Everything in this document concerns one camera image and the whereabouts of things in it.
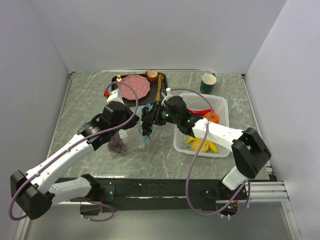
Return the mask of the red grape bunch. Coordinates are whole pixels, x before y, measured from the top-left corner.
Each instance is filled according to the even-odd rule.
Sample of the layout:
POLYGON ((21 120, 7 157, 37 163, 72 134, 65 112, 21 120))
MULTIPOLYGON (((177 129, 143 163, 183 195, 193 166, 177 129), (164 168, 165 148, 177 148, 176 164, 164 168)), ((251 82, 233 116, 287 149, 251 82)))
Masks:
POLYGON ((127 149, 127 145, 122 139, 112 139, 108 142, 108 150, 115 153, 122 153, 127 149))

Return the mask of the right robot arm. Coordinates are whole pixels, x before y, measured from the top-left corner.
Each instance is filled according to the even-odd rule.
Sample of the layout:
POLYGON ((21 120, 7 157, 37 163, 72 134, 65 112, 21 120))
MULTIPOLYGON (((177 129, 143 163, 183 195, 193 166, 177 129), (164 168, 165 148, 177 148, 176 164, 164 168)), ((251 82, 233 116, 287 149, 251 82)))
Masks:
POLYGON ((254 128, 234 129, 192 114, 180 96, 172 96, 157 102, 150 110, 142 110, 142 134, 151 134, 151 126, 174 124, 184 135, 206 139, 228 149, 233 154, 235 167, 222 179, 219 195, 232 198, 237 187, 246 180, 253 180, 272 154, 260 134, 254 128))

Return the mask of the dark purple grape bunch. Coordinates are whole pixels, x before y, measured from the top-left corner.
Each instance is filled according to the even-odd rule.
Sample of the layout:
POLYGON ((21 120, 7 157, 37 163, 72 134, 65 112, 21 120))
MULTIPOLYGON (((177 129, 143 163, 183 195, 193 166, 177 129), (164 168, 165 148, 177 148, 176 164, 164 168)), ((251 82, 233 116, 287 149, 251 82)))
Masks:
POLYGON ((153 127, 153 116, 154 112, 152 109, 149 109, 147 106, 144 106, 142 108, 142 114, 141 114, 141 130, 143 136, 150 136, 152 133, 152 127, 153 127))

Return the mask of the clear zip top bag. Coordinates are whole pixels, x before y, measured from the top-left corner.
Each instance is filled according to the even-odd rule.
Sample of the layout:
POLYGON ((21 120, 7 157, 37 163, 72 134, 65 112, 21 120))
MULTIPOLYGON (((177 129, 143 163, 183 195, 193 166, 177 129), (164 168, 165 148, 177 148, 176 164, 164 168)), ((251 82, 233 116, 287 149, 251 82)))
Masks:
POLYGON ((116 152, 110 151, 113 155, 127 154, 137 149, 144 149, 146 147, 149 137, 142 135, 142 127, 141 127, 142 109, 145 106, 147 106, 149 109, 152 108, 152 105, 150 103, 148 103, 147 105, 138 107, 136 115, 140 118, 140 120, 135 127, 127 130, 120 130, 110 139, 110 140, 122 139, 122 141, 127 145, 127 148, 124 152, 116 153, 116 152))

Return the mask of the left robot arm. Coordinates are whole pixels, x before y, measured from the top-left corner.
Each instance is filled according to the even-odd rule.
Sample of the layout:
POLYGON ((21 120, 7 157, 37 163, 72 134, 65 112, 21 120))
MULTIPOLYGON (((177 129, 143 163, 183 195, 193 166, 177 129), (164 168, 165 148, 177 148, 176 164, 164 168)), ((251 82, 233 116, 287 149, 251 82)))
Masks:
POLYGON ((137 110, 131 110, 118 101, 108 103, 102 113, 86 122, 61 149, 44 162, 27 172, 14 172, 10 176, 9 217, 14 221, 19 220, 13 215, 14 204, 22 209, 26 217, 35 220, 61 202, 77 199, 94 203, 100 200, 103 194, 100 183, 90 174, 60 183, 57 180, 78 161, 108 143, 119 130, 135 127, 140 119, 136 115, 137 110))

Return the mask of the yellow lemon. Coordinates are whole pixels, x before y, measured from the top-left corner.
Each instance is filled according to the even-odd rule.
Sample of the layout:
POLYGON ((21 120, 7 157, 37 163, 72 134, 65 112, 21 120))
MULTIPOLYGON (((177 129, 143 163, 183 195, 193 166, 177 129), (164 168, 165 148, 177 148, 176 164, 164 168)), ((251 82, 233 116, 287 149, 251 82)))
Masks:
POLYGON ((209 150, 209 145, 206 141, 203 143, 203 145, 201 145, 202 141, 203 141, 202 138, 195 139, 192 142, 190 149, 194 152, 199 151, 200 153, 206 153, 209 150))

